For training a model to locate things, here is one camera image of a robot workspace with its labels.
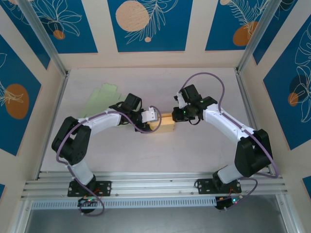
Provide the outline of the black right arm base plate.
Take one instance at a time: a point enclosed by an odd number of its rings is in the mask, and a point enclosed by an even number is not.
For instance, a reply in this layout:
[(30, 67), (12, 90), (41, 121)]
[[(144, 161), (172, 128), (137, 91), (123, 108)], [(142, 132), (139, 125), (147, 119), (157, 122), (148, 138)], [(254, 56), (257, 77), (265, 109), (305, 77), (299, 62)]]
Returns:
[(239, 194), (242, 192), (237, 180), (225, 184), (216, 179), (197, 179), (194, 187), (198, 189), (199, 194)]

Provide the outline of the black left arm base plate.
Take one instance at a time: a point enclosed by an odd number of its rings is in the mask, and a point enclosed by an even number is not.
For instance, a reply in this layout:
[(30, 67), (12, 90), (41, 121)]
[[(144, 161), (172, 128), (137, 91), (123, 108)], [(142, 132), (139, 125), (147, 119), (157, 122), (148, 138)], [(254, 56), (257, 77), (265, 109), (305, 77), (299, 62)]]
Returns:
[[(91, 181), (86, 187), (91, 190), (95, 195), (99, 197), (110, 196), (111, 192), (111, 181)], [(80, 186), (76, 180), (69, 183), (68, 197), (88, 197), (92, 194)]]

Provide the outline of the green paper box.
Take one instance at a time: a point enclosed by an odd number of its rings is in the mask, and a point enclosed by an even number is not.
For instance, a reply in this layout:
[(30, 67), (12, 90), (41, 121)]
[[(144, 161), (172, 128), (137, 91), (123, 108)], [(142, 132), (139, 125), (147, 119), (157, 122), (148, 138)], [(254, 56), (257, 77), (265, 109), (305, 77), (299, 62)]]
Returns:
[(101, 88), (94, 89), (78, 117), (86, 118), (99, 114), (125, 98), (126, 95), (118, 92), (116, 85), (104, 83)]

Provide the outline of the aluminium corner post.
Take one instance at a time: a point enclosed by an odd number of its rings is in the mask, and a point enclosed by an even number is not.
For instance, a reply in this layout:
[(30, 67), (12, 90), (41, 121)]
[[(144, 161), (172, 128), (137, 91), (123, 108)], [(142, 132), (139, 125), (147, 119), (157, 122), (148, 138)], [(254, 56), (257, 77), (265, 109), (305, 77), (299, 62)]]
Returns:
[(248, 45), (246, 46), (246, 49), (242, 55), (242, 58), (240, 59), (237, 69), (238, 72), (242, 73), (242, 71), (245, 69), (249, 59), (253, 56), (253, 52), (255, 48), (257, 47), (261, 37), (263, 36), (267, 26), (269, 25), (271, 19), (274, 16), (275, 11), (277, 10), (281, 0), (268, 0), (267, 8), (263, 12), (263, 15), (261, 19), (258, 22), (258, 25), (255, 29), (255, 32), (253, 33), (252, 37), (249, 40)]
[(23, 15), (27, 19), (28, 23), (30, 24), (32, 30), (36, 34), (36, 37), (39, 39), (40, 43), (44, 47), (45, 51), (55, 64), (56, 68), (65, 79), (67, 77), (68, 70), (65, 68), (63, 62), (61, 61), (59, 54), (52, 43), (50, 37), (48, 36), (44, 26), (42, 25), (40, 19), (38, 18), (37, 14), (35, 13), (33, 7), (28, 2), (28, 0), (16, 0), (20, 10), (22, 11)]

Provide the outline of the aluminium mounting rails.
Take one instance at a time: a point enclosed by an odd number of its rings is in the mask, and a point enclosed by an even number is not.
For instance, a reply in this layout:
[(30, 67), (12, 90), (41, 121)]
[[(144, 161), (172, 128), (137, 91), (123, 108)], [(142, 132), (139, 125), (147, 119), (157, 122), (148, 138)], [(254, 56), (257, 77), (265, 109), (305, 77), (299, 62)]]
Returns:
[[(99, 181), (111, 181), (111, 198), (163, 198), (197, 196), (197, 179), (211, 178), (210, 172), (96, 172)], [(41, 172), (26, 181), (23, 200), (66, 198), (72, 176), (68, 172)]]

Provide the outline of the aluminium frame bar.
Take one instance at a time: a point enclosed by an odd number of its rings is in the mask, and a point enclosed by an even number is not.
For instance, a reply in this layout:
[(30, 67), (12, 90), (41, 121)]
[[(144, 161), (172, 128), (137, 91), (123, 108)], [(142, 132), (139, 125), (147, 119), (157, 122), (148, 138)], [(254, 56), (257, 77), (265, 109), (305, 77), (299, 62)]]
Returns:
[(301, 233), (295, 211), (292, 208), (287, 194), (277, 194), (277, 203), (286, 228), (286, 233)]
[(32, 209), (32, 200), (19, 200), (6, 233), (25, 233)]

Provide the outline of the tan wooden block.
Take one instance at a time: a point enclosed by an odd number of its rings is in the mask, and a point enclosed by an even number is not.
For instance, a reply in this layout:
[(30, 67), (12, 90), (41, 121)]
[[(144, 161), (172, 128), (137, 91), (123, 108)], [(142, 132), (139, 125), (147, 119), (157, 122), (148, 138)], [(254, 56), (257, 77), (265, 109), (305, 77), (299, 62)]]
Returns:
[[(159, 120), (155, 122), (148, 122), (152, 131), (158, 126)], [(173, 132), (175, 127), (175, 122), (173, 121), (171, 113), (162, 114), (162, 122), (159, 129), (155, 133), (169, 133)]]

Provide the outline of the grey metal sheet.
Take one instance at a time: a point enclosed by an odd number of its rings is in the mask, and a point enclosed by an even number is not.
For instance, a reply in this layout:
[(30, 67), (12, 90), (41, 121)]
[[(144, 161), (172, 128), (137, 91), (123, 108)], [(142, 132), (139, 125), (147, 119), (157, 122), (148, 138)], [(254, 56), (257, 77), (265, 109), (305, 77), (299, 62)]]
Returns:
[(215, 207), (32, 210), (25, 233), (287, 233), (276, 198), (252, 196), (226, 211)]

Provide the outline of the aluminium table side rail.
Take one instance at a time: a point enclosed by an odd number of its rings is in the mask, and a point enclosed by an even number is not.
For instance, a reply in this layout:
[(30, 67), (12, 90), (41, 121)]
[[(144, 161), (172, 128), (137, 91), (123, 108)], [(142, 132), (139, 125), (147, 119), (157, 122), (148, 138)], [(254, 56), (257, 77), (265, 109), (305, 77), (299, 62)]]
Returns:
[(34, 175), (33, 175), (33, 180), (37, 180), (38, 176), (40, 174), (41, 166), (42, 166), (42, 163), (43, 163), (43, 160), (44, 160), (44, 156), (45, 156), (45, 153), (46, 153), (46, 150), (47, 150), (47, 147), (48, 147), (48, 143), (49, 143), (49, 140), (50, 140), (50, 137), (51, 137), (51, 133), (52, 133), (52, 130), (53, 130), (53, 127), (54, 127), (54, 123), (55, 123), (55, 120), (56, 120), (56, 117), (57, 117), (57, 113), (58, 113), (58, 110), (59, 110), (59, 107), (60, 107), (60, 104), (61, 104), (64, 92), (65, 92), (67, 83), (68, 83), (69, 73), (70, 72), (68, 71), (66, 73), (66, 75), (64, 76), (64, 78), (62, 79), (62, 82), (61, 82), (61, 85), (60, 85), (60, 89), (59, 89), (59, 91), (57, 93), (57, 99), (56, 99), (56, 102), (54, 103), (53, 109), (52, 109), (52, 119), (51, 119), (50, 123), (48, 124), (47, 135), (46, 135), (46, 137), (44, 139), (44, 144), (43, 144), (43, 148), (41, 149), (41, 152), (40, 152), (39, 161), (36, 164), (36, 169), (35, 169), (35, 172), (34, 172)]
[(240, 89), (240, 93), (241, 93), (241, 97), (242, 97), (242, 101), (244, 104), (244, 108), (245, 108), (245, 112), (247, 115), (249, 126), (255, 130), (258, 130), (259, 128), (257, 126), (256, 120), (255, 120), (255, 117), (253, 114), (253, 109), (252, 109), (252, 106), (251, 106), (251, 103), (250, 103), (250, 100), (248, 97), (247, 90), (244, 86), (243, 79), (242, 79), (240, 73), (238, 72), (237, 68), (234, 68), (234, 71), (235, 71), (237, 83), (238, 83), (238, 86)]

